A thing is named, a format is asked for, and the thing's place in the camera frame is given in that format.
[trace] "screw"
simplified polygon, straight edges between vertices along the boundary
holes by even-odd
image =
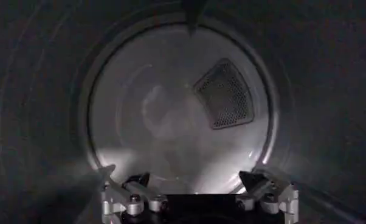
[[[141,197],[138,194],[130,195],[130,202],[139,202],[141,201]]]

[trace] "metal clamp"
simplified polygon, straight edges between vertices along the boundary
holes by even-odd
[[[115,213],[124,212],[137,216],[144,211],[144,202],[139,195],[133,195],[121,187],[112,187],[108,182],[101,192],[102,222],[120,223]]]
[[[124,187],[134,194],[143,196],[148,202],[150,211],[161,212],[167,207],[167,197],[165,195],[152,191],[138,182],[126,183]]]

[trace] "stainless steel drum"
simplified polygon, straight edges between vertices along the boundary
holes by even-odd
[[[206,28],[146,31],[109,59],[94,88],[90,131],[112,179],[151,173],[168,193],[229,193],[266,142],[268,100],[246,53]]]

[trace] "mesh vent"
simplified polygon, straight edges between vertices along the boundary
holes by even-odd
[[[254,118],[249,88],[228,59],[219,61],[195,84],[194,90],[213,129],[248,123]]]

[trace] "metal bracket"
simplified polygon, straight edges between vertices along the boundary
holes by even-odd
[[[165,195],[156,191],[152,191],[138,182],[132,181],[126,183],[124,187],[134,194],[143,196],[144,200],[148,202],[150,211],[161,212],[167,206],[167,197]]]

